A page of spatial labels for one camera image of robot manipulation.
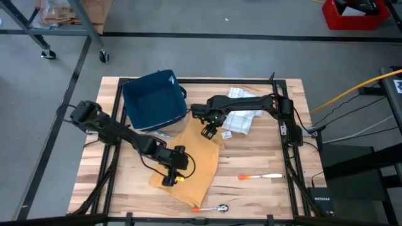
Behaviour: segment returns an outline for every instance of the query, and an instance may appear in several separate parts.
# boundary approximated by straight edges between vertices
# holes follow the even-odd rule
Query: blue bin
[[[123,85],[124,106],[135,129],[150,132],[186,116],[186,90],[172,70],[137,78]]]

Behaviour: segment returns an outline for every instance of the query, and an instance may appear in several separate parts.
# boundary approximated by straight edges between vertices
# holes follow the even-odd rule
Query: tan cloth
[[[161,188],[179,200],[189,204],[191,207],[201,206],[201,202],[214,179],[219,158],[219,145],[224,140],[220,135],[222,130],[218,130],[217,134],[211,139],[201,135],[201,130],[205,127],[199,119],[189,118],[185,130],[179,134],[174,140],[168,143],[168,148],[173,149],[177,145],[184,145],[185,152],[191,155],[196,164],[194,174],[185,179],[178,181],[173,187],[163,186],[163,177],[158,173],[153,173],[149,179],[152,186]],[[167,170],[161,165],[155,167],[158,171],[167,174]],[[186,171],[180,170],[184,176],[189,175],[193,170],[193,162],[188,159],[188,167]]]

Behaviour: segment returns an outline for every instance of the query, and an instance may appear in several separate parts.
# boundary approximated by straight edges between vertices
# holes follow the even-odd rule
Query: white dish towel
[[[249,92],[240,88],[231,88],[228,96],[230,98],[255,97],[255,95],[250,94]],[[239,110],[231,112],[227,116],[222,128],[232,132],[241,132],[247,135],[249,133],[254,116],[261,117],[262,114],[262,110]]]

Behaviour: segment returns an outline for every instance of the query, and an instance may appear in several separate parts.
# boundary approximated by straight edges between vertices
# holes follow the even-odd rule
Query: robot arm
[[[217,132],[217,127],[223,125],[226,116],[235,110],[264,110],[274,119],[282,120],[289,132],[288,142],[303,145],[302,130],[296,124],[293,115],[293,101],[280,95],[264,95],[262,97],[230,98],[225,95],[215,95],[207,100],[207,104],[192,104],[194,118],[200,119],[204,127],[201,134],[211,139]]]
[[[138,153],[157,161],[168,168],[162,185],[173,186],[177,176],[183,177],[177,170],[186,170],[188,156],[184,146],[176,146],[174,150],[166,148],[166,142],[149,135],[138,134],[127,126],[111,119],[102,111],[102,107],[92,101],[81,101],[70,115],[71,123],[82,131],[98,132],[98,140],[105,144],[116,145],[119,139],[129,142]]]

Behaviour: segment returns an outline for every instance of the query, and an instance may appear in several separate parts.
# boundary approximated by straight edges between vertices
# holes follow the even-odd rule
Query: red box
[[[377,4],[379,10],[376,16],[341,16],[338,13],[335,0],[326,0],[322,6],[322,12],[324,13],[328,28],[331,30],[370,31],[376,29],[383,20],[389,17],[389,11],[384,1],[374,0],[374,2]]]

